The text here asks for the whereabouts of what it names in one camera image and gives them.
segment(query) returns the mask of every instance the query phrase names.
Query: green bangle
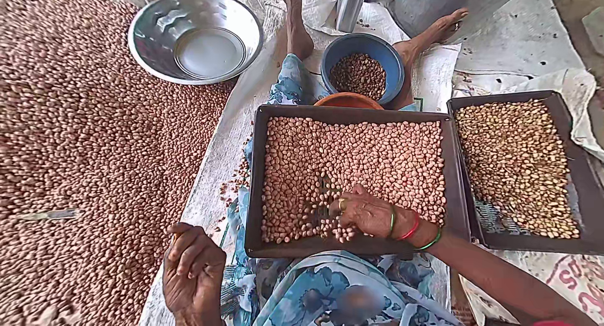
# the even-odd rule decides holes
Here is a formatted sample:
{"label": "green bangle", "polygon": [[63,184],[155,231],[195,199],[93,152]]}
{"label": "green bangle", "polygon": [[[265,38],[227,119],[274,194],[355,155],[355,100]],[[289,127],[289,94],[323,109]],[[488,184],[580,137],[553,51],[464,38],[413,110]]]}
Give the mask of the green bangle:
{"label": "green bangle", "polygon": [[390,205],[390,233],[388,233],[388,236],[392,235],[392,230],[394,229],[394,206]]}
{"label": "green bangle", "polygon": [[440,239],[440,234],[441,234],[441,229],[439,228],[439,232],[436,234],[436,237],[434,238],[434,240],[432,240],[432,242],[430,242],[429,244],[427,244],[421,248],[416,248],[415,250],[424,250],[424,249],[430,247],[431,245],[434,245]]}

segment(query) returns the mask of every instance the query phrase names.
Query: black metal tray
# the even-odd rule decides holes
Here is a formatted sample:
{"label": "black metal tray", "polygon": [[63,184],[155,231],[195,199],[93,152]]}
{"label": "black metal tray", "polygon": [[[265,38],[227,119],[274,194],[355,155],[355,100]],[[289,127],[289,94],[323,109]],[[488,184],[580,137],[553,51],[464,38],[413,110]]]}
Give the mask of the black metal tray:
{"label": "black metal tray", "polygon": [[470,239],[464,189],[459,165],[460,152],[456,130],[449,115],[413,113],[407,111],[338,108],[332,106],[261,105],[254,119],[254,147],[252,150],[251,189],[246,223],[245,251],[250,258],[302,258],[325,250],[347,250],[357,255],[400,254],[411,258],[413,248],[406,242],[357,235],[351,241],[340,243],[335,238],[301,238],[290,243],[263,243],[262,189],[265,173],[265,144],[268,120],[274,116],[310,117],[328,124],[388,123],[399,121],[440,121],[442,158],[445,160],[445,229],[459,237]]}
{"label": "black metal tray", "polygon": [[568,158],[570,181],[568,202],[573,217],[579,222],[580,238],[551,239],[523,232],[511,219],[503,219],[501,226],[493,225],[487,215],[495,210],[484,202],[475,201],[467,175],[461,140],[456,134],[460,152],[460,166],[464,182],[467,211],[469,212],[472,236],[491,249],[533,250],[538,252],[563,252],[580,254],[604,254],[604,189],[596,172],[590,166],[587,152],[570,139],[572,117],[560,94],[555,91],[533,91],[526,93],[499,94],[468,98],[452,98],[447,103],[449,114],[459,108],[472,105],[501,102],[528,102],[530,99],[544,99],[548,112],[554,121],[558,135],[563,141]]}

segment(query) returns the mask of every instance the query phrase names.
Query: wrist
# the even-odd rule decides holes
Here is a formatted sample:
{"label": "wrist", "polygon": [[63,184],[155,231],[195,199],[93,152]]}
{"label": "wrist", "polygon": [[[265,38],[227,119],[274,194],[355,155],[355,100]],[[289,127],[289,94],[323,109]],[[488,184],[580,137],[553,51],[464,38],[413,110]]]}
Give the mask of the wrist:
{"label": "wrist", "polygon": [[222,326],[220,308],[207,312],[178,311],[174,313],[176,326]]}
{"label": "wrist", "polygon": [[419,227],[417,228],[416,232],[406,240],[409,241],[409,243],[411,243],[415,248],[421,248],[434,241],[438,233],[439,227],[436,224],[421,218],[419,219]]}
{"label": "wrist", "polygon": [[395,218],[390,237],[393,239],[401,239],[404,237],[404,239],[408,241],[408,239],[411,238],[419,229],[419,225],[416,225],[419,217],[412,210],[401,208],[395,205],[392,207]]}

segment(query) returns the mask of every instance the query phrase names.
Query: floor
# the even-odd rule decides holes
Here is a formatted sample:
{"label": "floor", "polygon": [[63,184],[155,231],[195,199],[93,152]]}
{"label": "floor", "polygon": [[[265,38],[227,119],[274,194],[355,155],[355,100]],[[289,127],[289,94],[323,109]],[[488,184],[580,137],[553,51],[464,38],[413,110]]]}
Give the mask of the floor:
{"label": "floor", "polygon": [[[581,22],[581,19],[596,7],[604,6],[604,0],[554,0],[554,3],[585,67],[595,75],[599,85],[604,87],[604,56],[593,48]],[[596,92],[589,112],[593,132],[600,145],[604,146],[604,90]]]}

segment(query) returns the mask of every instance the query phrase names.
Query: woman's hand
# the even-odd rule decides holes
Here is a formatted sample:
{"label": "woman's hand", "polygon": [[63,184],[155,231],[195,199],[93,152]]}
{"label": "woman's hand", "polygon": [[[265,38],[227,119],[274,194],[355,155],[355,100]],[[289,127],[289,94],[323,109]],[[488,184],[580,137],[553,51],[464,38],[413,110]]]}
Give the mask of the woman's hand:
{"label": "woman's hand", "polygon": [[378,199],[360,184],[351,192],[344,192],[341,198],[341,203],[335,200],[329,206],[329,213],[333,216],[341,212],[340,224],[343,227],[355,224],[362,232],[375,237],[400,238],[413,228],[416,221],[415,212]]}
{"label": "woman's hand", "polygon": [[199,226],[179,222],[168,231],[176,240],[164,257],[164,297],[176,324],[221,325],[221,284],[227,255]]}

